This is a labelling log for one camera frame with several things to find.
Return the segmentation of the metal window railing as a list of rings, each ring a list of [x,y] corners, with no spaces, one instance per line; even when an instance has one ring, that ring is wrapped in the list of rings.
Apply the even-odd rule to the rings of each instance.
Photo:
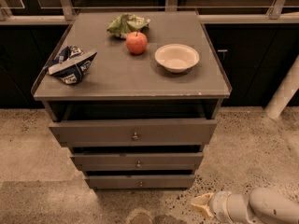
[[[0,22],[63,24],[83,12],[189,10],[206,24],[299,22],[299,0],[0,0]]]

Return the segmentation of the grey drawer cabinet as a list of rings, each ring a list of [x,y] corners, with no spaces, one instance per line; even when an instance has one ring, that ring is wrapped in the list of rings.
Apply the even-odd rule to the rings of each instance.
[[[215,119],[231,92],[228,78],[210,44],[204,25],[192,11],[148,12],[147,50],[134,56],[123,41],[107,33],[111,13],[81,13],[57,46],[95,50],[87,75],[66,85],[41,73],[32,88],[52,122],[113,119]],[[194,48],[199,63],[172,73],[155,60],[155,51],[169,44]],[[66,147],[74,154],[197,153],[207,144],[137,147]],[[196,170],[81,171],[93,175],[195,175]]]

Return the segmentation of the white pillar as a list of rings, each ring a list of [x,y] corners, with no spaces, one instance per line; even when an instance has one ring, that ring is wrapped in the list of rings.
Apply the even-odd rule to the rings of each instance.
[[[271,119],[277,119],[298,90],[299,55],[265,108],[264,111],[267,116]]]

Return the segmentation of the grey middle drawer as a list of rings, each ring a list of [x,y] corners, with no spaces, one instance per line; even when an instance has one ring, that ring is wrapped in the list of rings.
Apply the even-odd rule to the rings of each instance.
[[[74,154],[80,171],[196,170],[203,153]]]

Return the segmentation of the grey top drawer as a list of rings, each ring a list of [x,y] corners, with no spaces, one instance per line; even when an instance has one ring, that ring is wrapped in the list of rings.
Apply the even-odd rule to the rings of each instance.
[[[50,130],[63,147],[137,147],[208,144],[214,119],[61,121]]]

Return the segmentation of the white bowl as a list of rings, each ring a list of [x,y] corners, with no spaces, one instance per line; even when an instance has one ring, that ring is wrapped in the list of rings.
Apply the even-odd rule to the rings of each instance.
[[[198,52],[187,45],[169,44],[155,51],[156,62],[172,73],[182,73],[200,61]]]

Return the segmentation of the grey drawer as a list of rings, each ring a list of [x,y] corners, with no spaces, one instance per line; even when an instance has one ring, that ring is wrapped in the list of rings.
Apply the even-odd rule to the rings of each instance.
[[[188,189],[195,175],[93,175],[86,178],[91,189]]]
[[[74,154],[80,171],[196,170],[203,153]]]
[[[63,147],[137,147],[208,144],[214,119],[61,121],[50,130]]]

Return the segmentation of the blue chip bag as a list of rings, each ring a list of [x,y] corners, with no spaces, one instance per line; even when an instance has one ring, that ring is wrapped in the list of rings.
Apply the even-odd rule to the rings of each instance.
[[[66,85],[77,84],[86,75],[96,55],[95,50],[83,51],[77,46],[67,46],[47,65],[46,70]]]

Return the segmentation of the green chip bag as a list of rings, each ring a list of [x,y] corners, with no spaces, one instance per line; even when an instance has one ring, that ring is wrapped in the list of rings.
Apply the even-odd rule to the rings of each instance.
[[[117,38],[125,39],[131,32],[141,32],[149,24],[150,19],[133,13],[125,13],[116,17],[107,27],[107,31]]]

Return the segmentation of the red apple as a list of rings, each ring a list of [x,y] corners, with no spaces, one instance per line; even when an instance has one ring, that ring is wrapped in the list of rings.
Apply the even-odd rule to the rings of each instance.
[[[141,32],[131,32],[126,38],[126,48],[134,55],[142,54],[147,45],[148,39]]]

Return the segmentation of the grey bottom drawer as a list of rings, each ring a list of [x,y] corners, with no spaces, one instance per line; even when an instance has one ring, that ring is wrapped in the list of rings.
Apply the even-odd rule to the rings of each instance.
[[[188,189],[195,175],[93,175],[86,178],[91,189]]]

